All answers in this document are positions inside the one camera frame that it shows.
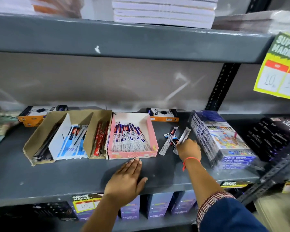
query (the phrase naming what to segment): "pink box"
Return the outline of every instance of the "pink box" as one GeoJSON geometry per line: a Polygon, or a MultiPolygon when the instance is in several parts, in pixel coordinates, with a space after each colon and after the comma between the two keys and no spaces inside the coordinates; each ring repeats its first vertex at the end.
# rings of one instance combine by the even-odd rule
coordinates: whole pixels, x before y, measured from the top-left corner
{"type": "Polygon", "coordinates": [[[151,118],[147,113],[131,113],[131,112],[118,112],[114,113],[111,124],[111,131],[108,141],[108,158],[110,160],[116,159],[128,159],[128,158],[146,158],[156,157],[158,152],[158,143],[155,135],[154,128],[151,123],[151,118]],[[146,152],[113,152],[112,144],[114,139],[115,123],[121,124],[133,123],[135,126],[139,126],[146,140],[149,142],[152,151],[146,152]]]}

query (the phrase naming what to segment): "yellow price tag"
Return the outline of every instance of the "yellow price tag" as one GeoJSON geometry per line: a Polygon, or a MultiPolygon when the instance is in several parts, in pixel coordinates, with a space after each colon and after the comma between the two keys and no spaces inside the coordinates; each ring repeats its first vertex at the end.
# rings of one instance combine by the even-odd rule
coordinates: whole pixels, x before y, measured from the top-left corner
{"type": "Polygon", "coordinates": [[[290,34],[274,39],[259,71],[254,91],[290,99],[290,34]]]}

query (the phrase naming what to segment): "hand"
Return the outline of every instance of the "hand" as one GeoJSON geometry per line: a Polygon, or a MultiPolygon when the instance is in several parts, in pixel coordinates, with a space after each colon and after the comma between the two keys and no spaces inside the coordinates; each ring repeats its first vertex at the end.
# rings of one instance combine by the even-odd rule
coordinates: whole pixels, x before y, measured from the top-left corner
{"type": "Polygon", "coordinates": [[[187,138],[182,144],[176,146],[178,155],[184,162],[188,157],[194,157],[201,160],[201,148],[196,141],[187,138]]]}
{"type": "Polygon", "coordinates": [[[134,200],[148,180],[148,178],[142,178],[137,183],[141,169],[142,161],[138,158],[121,166],[106,184],[102,199],[110,199],[119,208],[134,200]]]}

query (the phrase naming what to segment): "sleeve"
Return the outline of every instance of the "sleeve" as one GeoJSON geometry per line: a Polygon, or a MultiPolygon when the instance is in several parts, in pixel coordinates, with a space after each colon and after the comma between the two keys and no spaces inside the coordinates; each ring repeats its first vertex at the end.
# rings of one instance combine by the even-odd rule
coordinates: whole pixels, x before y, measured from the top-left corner
{"type": "Polygon", "coordinates": [[[199,208],[200,232],[268,232],[245,206],[227,192],[217,192],[199,208]]]}

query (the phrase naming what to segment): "stack of notebooks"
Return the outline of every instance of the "stack of notebooks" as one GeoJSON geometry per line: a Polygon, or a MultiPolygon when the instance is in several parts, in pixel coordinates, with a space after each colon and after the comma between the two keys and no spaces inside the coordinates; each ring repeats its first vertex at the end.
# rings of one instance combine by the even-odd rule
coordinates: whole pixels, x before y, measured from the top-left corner
{"type": "Polygon", "coordinates": [[[218,0],[112,0],[114,21],[211,28],[218,0]]]}

